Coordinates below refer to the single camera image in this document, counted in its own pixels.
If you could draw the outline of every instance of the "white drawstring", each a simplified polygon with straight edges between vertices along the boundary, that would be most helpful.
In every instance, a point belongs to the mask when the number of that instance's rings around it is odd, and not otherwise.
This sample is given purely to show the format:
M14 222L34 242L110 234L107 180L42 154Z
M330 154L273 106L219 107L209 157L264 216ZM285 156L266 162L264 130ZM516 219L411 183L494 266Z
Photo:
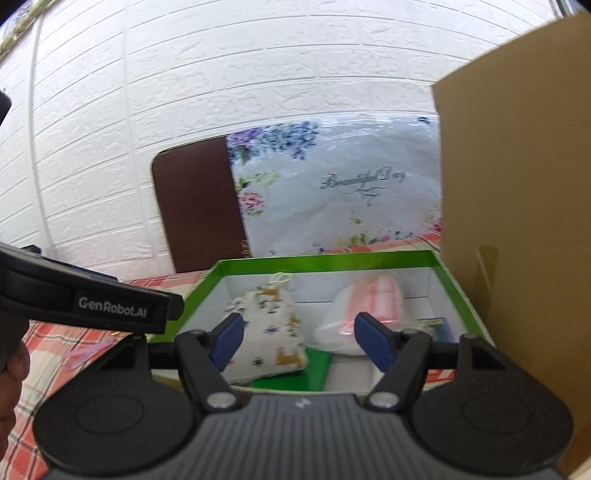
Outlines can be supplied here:
M271 276L267 285L281 285L289 282L293 277L293 273L277 272Z

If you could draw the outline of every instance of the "white brick wall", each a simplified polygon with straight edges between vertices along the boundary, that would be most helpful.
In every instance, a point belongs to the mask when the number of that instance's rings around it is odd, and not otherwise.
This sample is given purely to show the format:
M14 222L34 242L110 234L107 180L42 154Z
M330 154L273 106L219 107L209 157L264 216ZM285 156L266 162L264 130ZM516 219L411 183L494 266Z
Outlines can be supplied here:
M0 65L0 239L39 240L39 197L61 260L169 273L159 151L316 113L432 113L432 82L553 18L549 0L62 0L34 64L29 35Z

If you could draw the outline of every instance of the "plastic bag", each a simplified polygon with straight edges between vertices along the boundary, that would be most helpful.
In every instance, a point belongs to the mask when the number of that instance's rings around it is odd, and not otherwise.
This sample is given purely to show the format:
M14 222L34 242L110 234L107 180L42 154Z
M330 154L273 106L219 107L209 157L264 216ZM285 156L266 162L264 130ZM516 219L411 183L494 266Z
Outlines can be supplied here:
M426 327L407 314L398 277L380 274L358 280L337 293L323 323L314 332L314 347L342 355L364 355L354 332L355 317L360 312L373 315L394 331Z

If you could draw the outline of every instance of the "white bag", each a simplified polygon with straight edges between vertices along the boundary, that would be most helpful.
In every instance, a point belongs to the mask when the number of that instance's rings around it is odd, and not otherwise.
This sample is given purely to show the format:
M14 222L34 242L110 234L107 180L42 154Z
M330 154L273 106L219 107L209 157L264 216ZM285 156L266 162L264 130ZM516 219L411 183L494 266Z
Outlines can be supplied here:
M227 382L244 384L302 370L308 365L300 321L291 296L281 287L291 278L275 274L270 282L234 299L224 311L244 318L244 340L222 373Z
M251 252L301 255L439 228L439 122L357 117L228 135Z

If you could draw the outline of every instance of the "brown board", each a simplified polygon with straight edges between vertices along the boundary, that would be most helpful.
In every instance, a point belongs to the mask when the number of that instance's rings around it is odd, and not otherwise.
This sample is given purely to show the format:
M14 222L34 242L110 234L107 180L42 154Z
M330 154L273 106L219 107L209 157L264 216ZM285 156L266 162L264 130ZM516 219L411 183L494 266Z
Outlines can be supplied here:
M152 175L177 272L248 256L225 137L160 152Z
M546 25L439 81L443 261L497 346L574 417L591 455L591 15Z

